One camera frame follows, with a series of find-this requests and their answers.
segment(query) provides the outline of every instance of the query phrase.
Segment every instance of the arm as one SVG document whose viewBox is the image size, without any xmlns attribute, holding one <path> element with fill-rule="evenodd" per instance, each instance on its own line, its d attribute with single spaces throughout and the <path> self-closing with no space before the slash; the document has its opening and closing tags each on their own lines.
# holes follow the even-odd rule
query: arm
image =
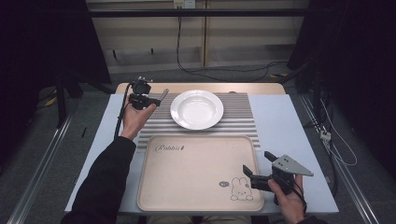
<svg viewBox="0 0 396 224">
<path fill-rule="evenodd" d="M 303 176 L 295 176 L 295 183 L 299 186 L 295 189 L 303 195 Z M 286 223 L 289 224 L 325 224 L 323 220 L 319 220 L 316 217 L 304 217 L 304 206 L 300 198 L 293 192 L 285 195 L 280 186 L 273 180 L 268 180 L 268 185 L 271 191 L 276 195 L 279 202 L 280 210 Z"/>
<path fill-rule="evenodd" d="M 62 223 L 116 223 L 136 145 L 133 139 L 155 110 L 125 108 L 123 130 L 95 160 Z"/>
</svg>

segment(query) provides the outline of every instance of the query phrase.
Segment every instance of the striped cloth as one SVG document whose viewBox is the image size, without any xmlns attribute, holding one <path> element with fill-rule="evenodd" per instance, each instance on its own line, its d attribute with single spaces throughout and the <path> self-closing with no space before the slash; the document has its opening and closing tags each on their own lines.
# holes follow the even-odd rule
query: striped cloth
<svg viewBox="0 0 396 224">
<path fill-rule="evenodd" d="M 210 135 L 245 135 L 249 137 L 256 150 L 260 150 L 259 136 L 251 112 L 248 95 L 246 93 L 215 93 L 223 103 L 224 113 L 216 125 L 205 130 L 189 130 L 180 127 L 171 117 L 170 107 L 177 93 L 168 93 L 157 107 L 146 125 L 140 131 L 138 150 L 145 150 L 151 136 L 161 134 L 210 134 Z M 151 94 L 152 98 L 159 98 L 160 94 Z"/>
</svg>

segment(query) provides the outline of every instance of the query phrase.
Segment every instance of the beige tray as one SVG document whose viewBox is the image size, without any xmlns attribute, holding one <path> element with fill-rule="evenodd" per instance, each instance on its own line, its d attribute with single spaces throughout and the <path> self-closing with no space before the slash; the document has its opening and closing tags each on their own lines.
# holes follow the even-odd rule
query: beige tray
<svg viewBox="0 0 396 224">
<path fill-rule="evenodd" d="M 262 191 L 250 187 L 243 164 L 258 173 L 246 136 L 153 136 L 137 204 L 144 211 L 258 211 Z"/>
</svg>

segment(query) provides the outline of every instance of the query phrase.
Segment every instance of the white cable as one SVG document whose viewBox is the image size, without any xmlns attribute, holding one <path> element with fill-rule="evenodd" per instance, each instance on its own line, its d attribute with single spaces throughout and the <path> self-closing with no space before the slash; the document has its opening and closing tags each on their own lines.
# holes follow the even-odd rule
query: white cable
<svg viewBox="0 0 396 224">
<path fill-rule="evenodd" d="M 321 103 L 323 104 L 323 108 L 324 108 L 324 111 L 326 112 L 327 118 L 329 119 L 330 125 L 332 125 L 332 120 L 330 119 L 329 113 L 327 112 L 326 105 L 323 103 L 323 101 L 322 101 L 321 99 L 320 99 L 320 101 L 321 101 Z M 343 163 L 344 165 L 353 166 L 353 165 L 358 164 L 358 158 L 356 157 L 355 152 L 353 152 L 352 148 L 349 146 L 349 144 L 346 142 L 346 140 L 344 140 L 344 138 L 337 132 L 337 130 L 335 130 L 334 125 L 332 125 L 332 129 L 335 131 L 335 133 L 341 138 L 341 140 L 343 140 L 343 142 L 344 142 L 344 143 L 346 144 L 346 146 L 349 148 L 350 152 L 352 153 L 353 157 L 355 158 L 355 162 L 354 162 L 354 163 L 347 163 L 347 162 L 344 162 L 344 160 L 343 160 L 342 158 L 340 158 L 340 157 L 338 157 L 338 156 L 336 156 L 336 155 L 334 154 L 334 152 L 331 150 L 331 147 L 330 147 L 330 145 L 329 145 L 329 142 L 326 141 L 326 140 L 323 140 L 323 143 L 325 144 L 326 148 L 334 155 L 334 157 L 335 157 L 337 160 L 339 160 L 339 161 L 340 161 L 341 163 Z"/>
</svg>

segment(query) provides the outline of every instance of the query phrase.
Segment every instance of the cartoon bunny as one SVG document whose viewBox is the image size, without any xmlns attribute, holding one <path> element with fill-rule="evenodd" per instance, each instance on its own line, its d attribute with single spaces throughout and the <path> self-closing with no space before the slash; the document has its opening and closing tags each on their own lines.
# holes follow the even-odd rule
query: cartoon bunny
<svg viewBox="0 0 396 224">
<path fill-rule="evenodd" d="M 235 177 L 233 179 L 233 189 L 232 189 L 233 196 L 231 196 L 231 200 L 236 201 L 245 201 L 245 200 L 253 200 L 251 196 L 251 188 L 248 185 L 248 181 L 244 178 Z"/>
</svg>

